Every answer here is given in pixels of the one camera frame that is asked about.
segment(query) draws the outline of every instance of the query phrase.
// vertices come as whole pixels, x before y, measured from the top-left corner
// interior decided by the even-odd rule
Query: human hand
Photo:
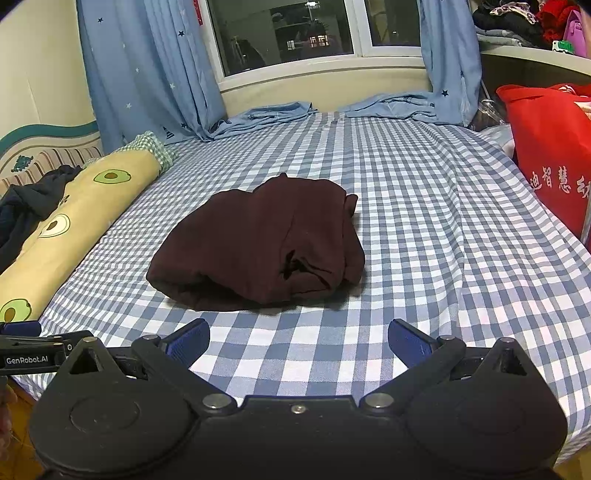
[[[1,393],[0,400],[0,459],[4,460],[8,454],[8,446],[12,437],[12,415],[8,404],[16,403],[17,395],[10,386],[6,386]]]

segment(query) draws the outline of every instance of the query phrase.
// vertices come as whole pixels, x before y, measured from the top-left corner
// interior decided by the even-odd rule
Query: bed
[[[121,346],[202,317],[211,343],[191,369],[239,402],[248,394],[359,400],[405,370],[387,344],[395,317],[469,346],[513,336],[568,418],[561,460],[591,440],[591,255],[496,144],[459,127],[317,113],[174,148],[175,166],[54,296],[41,318],[44,334],[88,329]],[[366,268],[349,296],[194,312],[146,282],[154,252],[188,213],[216,192],[252,190],[281,172],[330,179],[359,196]],[[39,397],[50,378],[17,380]]]

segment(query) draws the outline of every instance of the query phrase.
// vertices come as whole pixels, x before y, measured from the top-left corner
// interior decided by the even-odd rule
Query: window
[[[344,0],[209,0],[208,6],[226,76],[353,53]]]
[[[418,9],[414,0],[365,0],[374,47],[419,47]]]

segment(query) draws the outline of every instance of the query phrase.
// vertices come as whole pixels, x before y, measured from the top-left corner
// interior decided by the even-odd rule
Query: red bag
[[[505,85],[496,92],[507,107],[519,169],[542,203],[587,244],[591,119],[575,102],[591,102],[591,85]]]

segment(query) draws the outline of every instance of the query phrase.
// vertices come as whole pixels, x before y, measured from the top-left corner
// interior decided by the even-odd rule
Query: checkered bedsheet
[[[129,345],[202,316],[211,344],[192,370],[239,401],[358,400],[405,370],[387,344],[394,317],[471,346],[514,336],[566,412],[563,458],[591,439],[591,256],[498,147],[458,127],[319,113],[177,148],[177,164],[57,292],[41,319],[45,334],[89,329],[108,346]],[[154,252],[188,213],[216,192],[252,190],[281,172],[331,179],[359,196],[366,274],[348,299],[193,312],[146,282]],[[19,381],[39,396],[50,378]]]

